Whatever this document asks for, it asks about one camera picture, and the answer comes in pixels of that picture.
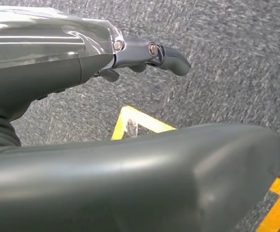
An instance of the gray carpet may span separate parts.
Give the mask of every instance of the gray carpet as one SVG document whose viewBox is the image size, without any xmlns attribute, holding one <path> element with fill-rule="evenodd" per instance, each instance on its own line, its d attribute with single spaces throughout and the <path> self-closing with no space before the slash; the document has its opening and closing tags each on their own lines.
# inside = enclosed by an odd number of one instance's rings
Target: gray carpet
<svg viewBox="0 0 280 232">
<path fill-rule="evenodd" d="M 24 145 L 109 139 L 121 107 L 172 126 L 245 122 L 280 133 L 280 0 L 0 0 L 108 19 L 125 33 L 179 48 L 186 77 L 122 70 L 34 102 L 14 122 Z M 237 227 L 254 231 L 275 202 L 269 194 Z"/>
</svg>

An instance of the protective plastic wrap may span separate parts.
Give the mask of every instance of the protective plastic wrap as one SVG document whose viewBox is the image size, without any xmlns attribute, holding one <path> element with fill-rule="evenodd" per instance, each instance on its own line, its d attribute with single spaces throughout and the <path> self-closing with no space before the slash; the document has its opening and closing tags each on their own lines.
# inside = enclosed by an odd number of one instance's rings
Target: protective plastic wrap
<svg viewBox="0 0 280 232">
<path fill-rule="evenodd" d="M 0 6 L 0 68 L 115 54 L 121 31 L 109 21 L 52 8 Z"/>
</svg>

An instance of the gray floor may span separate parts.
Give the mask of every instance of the gray floor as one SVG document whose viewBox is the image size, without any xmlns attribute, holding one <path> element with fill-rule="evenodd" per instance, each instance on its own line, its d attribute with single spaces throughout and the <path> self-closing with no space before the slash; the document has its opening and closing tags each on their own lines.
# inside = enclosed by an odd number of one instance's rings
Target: gray floor
<svg viewBox="0 0 280 232">
<path fill-rule="evenodd" d="M 131 105 L 174 127 L 247 122 L 280 133 L 280 0 L 0 0 L 108 19 L 125 33 L 180 48 L 186 77 L 120 71 L 34 102 L 14 126 L 25 145 L 109 139 Z M 276 199 L 269 194 L 238 231 L 254 231 Z"/>
</svg>

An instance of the metal screw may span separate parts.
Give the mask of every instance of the metal screw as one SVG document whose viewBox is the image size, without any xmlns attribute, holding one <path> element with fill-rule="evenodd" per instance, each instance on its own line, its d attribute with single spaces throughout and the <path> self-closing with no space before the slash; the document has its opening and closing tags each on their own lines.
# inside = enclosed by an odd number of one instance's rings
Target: metal screw
<svg viewBox="0 0 280 232">
<path fill-rule="evenodd" d="M 118 41 L 115 41 L 113 46 L 114 46 L 114 49 L 115 51 L 120 51 L 123 48 L 123 42 L 122 41 L 120 41 L 120 40 L 118 40 Z"/>
<path fill-rule="evenodd" d="M 150 43 L 149 45 L 149 52 L 152 57 L 157 55 L 157 46 L 155 43 Z"/>
</svg>

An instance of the yellow floor marking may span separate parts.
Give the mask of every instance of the yellow floor marking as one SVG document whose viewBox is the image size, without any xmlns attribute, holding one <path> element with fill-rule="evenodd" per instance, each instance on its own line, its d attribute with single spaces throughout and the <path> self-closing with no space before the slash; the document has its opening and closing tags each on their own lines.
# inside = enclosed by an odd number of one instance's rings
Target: yellow floor marking
<svg viewBox="0 0 280 232">
<path fill-rule="evenodd" d="M 131 106 L 125 106 L 121 109 L 111 140 L 123 138 L 128 119 L 136 121 L 139 125 L 155 133 L 176 130 L 176 128 L 158 121 Z M 279 195 L 279 198 L 260 223 L 257 232 L 278 232 L 280 230 L 280 179 L 277 178 L 269 190 Z"/>
<path fill-rule="evenodd" d="M 258 227 L 257 232 L 278 232 L 280 230 L 280 179 L 277 178 L 270 191 L 279 195 L 274 206 Z"/>
<path fill-rule="evenodd" d="M 122 139 L 128 119 L 131 119 L 155 133 L 176 130 L 176 128 L 158 121 L 131 106 L 125 106 L 121 109 L 111 140 Z"/>
</svg>

